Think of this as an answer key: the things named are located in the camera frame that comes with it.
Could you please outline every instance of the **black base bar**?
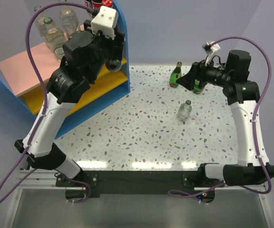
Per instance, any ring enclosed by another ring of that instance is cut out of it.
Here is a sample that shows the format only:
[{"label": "black base bar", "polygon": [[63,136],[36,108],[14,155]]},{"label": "black base bar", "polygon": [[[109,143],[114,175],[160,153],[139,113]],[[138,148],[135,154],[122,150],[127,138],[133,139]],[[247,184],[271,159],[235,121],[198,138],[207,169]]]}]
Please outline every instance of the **black base bar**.
[{"label": "black base bar", "polygon": [[[197,171],[84,171],[87,183],[91,187],[92,198],[99,198],[101,194],[148,194],[164,195],[169,190],[181,190],[189,194],[196,194],[195,187],[210,188],[221,181],[197,178]],[[61,175],[56,176],[56,187],[81,187]],[[67,190],[67,198],[77,195],[77,190]],[[214,191],[200,200],[214,199]]]}]

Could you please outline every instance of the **terrazzo tabletop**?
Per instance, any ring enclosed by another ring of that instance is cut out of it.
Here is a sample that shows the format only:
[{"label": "terrazzo tabletop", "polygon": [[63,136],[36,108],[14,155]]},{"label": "terrazzo tabletop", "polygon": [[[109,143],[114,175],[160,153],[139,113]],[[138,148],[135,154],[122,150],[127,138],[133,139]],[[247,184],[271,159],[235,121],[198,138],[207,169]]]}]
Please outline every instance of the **terrazzo tabletop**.
[{"label": "terrazzo tabletop", "polygon": [[[55,143],[84,170],[197,170],[204,162],[234,164],[237,137],[222,89],[200,95],[171,88],[175,66],[130,66],[131,93]],[[182,67],[182,74],[189,70]],[[182,123],[181,103],[192,102]]]}]

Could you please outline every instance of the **pink shelf board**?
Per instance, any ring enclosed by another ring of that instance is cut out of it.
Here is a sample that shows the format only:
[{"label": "pink shelf board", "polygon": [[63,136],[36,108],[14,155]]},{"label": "pink shelf board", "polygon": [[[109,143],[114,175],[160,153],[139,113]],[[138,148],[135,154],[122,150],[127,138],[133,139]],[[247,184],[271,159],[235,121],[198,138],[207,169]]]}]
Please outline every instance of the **pink shelf board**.
[{"label": "pink shelf board", "polygon": [[[43,80],[47,81],[59,67],[60,62],[54,57],[45,43],[33,47],[31,53]],[[16,97],[39,85],[39,80],[26,51],[1,61],[0,69]]]}]

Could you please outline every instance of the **clear plastic bottle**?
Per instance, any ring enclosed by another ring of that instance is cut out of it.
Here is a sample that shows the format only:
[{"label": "clear plastic bottle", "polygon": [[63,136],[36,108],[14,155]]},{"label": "clear plastic bottle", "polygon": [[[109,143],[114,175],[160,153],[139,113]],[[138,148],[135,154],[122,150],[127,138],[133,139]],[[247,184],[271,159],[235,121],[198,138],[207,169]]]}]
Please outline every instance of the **clear plastic bottle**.
[{"label": "clear plastic bottle", "polygon": [[183,122],[189,118],[192,112],[191,101],[187,100],[185,103],[181,104],[177,113],[177,118],[179,121]]},{"label": "clear plastic bottle", "polygon": [[[51,18],[45,18],[44,23],[49,25],[53,23],[53,21]],[[45,37],[50,50],[55,54],[58,60],[61,60],[64,56],[62,46],[63,43],[66,42],[66,37],[64,36],[62,30],[59,29],[57,26],[53,26],[46,32]]]},{"label": "clear plastic bottle", "polygon": [[[37,11],[38,9],[40,9],[41,6],[36,6],[34,8],[34,11]],[[37,20],[36,20],[36,26],[39,30],[39,33],[41,35],[41,37],[43,38],[43,41],[46,43],[46,32],[53,26],[55,26],[55,23],[52,22],[50,24],[45,24],[44,23],[44,19],[47,18],[47,16],[42,12],[39,14],[39,16],[37,17]]]},{"label": "clear plastic bottle", "polygon": [[65,29],[67,38],[69,38],[69,36],[72,33],[76,31],[81,31],[77,15],[74,12],[74,10],[70,8],[69,6],[62,6],[62,11],[60,12],[60,21],[63,28]]}]

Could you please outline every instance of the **cable connector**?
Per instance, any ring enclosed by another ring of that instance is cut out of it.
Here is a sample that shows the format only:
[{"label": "cable connector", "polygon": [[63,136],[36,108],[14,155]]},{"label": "cable connector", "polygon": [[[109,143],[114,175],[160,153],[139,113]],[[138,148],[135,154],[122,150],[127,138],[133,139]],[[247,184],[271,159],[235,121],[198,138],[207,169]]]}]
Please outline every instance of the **cable connector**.
[{"label": "cable connector", "polygon": [[212,43],[213,43],[213,41],[208,41],[202,45],[202,48],[207,53],[205,66],[207,66],[212,61],[213,57],[221,49],[221,47],[218,44],[211,45]]}]

